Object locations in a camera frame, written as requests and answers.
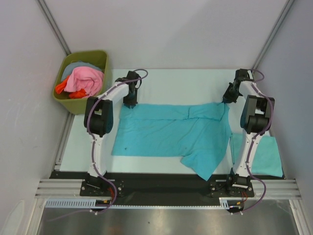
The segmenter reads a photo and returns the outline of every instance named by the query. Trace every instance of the white wall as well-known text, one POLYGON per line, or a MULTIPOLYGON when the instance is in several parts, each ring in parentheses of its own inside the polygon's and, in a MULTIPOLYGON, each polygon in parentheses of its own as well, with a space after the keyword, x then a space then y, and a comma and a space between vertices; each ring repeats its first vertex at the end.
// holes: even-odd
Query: white wall
POLYGON ((0 230, 24 200, 22 231, 65 121, 51 96, 65 55, 34 0, 2 0, 0 32, 0 230))
POLYGON ((252 67, 286 0, 46 0, 72 51, 116 69, 252 67))
POLYGON ((274 134, 285 172, 298 182, 313 219, 313 1, 296 1, 259 69, 276 99, 274 134))

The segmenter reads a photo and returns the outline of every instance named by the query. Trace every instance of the white table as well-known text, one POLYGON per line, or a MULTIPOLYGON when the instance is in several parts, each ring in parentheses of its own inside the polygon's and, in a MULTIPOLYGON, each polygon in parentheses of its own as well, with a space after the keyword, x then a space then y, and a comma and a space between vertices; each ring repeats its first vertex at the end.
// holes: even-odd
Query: white table
MULTIPOLYGON (((127 75, 128 70, 113 70, 113 80, 127 75)), ((222 96, 235 77, 235 70, 148 70, 149 75, 138 90, 138 103, 197 105, 221 102, 222 96)), ((229 124, 232 132, 241 133, 240 116, 245 99, 240 97, 230 104, 229 124)), ((107 159, 108 172, 132 173, 182 173, 195 174, 180 163, 181 157, 130 157, 112 156, 112 148, 119 123, 122 101, 114 107, 114 126, 108 137, 108 148, 102 149, 107 159)), ((88 171, 90 165, 90 140, 83 124, 84 115, 74 118, 60 171, 88 171)), ((228 174, 232 158, 228 146, 226 155, 214 171, 228 174)))

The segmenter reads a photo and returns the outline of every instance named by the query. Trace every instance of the gray floor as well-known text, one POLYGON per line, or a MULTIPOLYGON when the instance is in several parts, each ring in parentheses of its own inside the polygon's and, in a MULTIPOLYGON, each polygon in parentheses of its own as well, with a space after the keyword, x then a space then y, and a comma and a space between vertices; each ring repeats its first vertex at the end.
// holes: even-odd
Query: gray floor
POLYGON ((225 210, 110 209, 102 215, 45 209, 39 235, 297 235, 290 204, 263 201, 244 215, 225 210))

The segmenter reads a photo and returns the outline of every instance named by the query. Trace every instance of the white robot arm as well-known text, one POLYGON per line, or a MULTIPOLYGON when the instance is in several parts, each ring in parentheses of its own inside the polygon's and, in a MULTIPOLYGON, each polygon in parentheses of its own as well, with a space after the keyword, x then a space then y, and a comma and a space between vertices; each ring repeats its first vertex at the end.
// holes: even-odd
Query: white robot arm
POLYGON ((89 97, 87 100, 84 126, 88 125, 88 116, 93 105, 101 99, 96 105, 94 112, 91 114, 89 129, 93 136, 90 136, 91 141, 91 155, 93 156, 90 163, 88 174, 91 177, 97 178, 98 173, 94 169, 96 166, 98 172, 104 175, 107 172, 106 156, 101 156, 102 145, 106 144, 106 138, 110 134, 113 127, 113 107, 116 103, 123 98, 124 105, 129 108, 137 104, 137 81, 140 78, 134 71, 129 71, 127 77, 119 78, 114 85, 105 93, 98 97, 89 97))
POLYGON ((273 98, 265 98, 257 88, 255 81, 250 79, 249 71, 244 69, 236 71, 234 82, 229 84, 223 96, 223 102, 236 102, 238 96, 243 96, 246 99, 240 119, 244 137, 239 158, 228 178, 228 185, 230 187, 248 188, 250 184, 249 172, 251 172, 255 152, 263 134, 270 128, 268 123, 275 101, 273 98))

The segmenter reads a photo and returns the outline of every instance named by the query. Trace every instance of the green basket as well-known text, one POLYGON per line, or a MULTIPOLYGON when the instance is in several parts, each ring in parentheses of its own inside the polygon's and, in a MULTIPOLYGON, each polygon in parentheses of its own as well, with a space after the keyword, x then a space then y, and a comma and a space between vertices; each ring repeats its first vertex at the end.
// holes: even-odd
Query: green basket
MULTIPOLYGON (((63 60, 63 63, 60 67, 54 88, 61 83, 62 74, 66 66, 78 61, 90 63, 102 70, 104 73, 102 89, 95 96, 103 93, 105 89, 105 81, 110 80, 112 75, 108 64, 108 55, 103 50, 81 51, 68 55, 63 60)), ((87 98, 70 99, 68 97, 68 93, 62 92, 61 94, 57 94, 54 88, 52 93, 53 98, 60 102, 70 113, 75 115, 85 113, 87 98)))

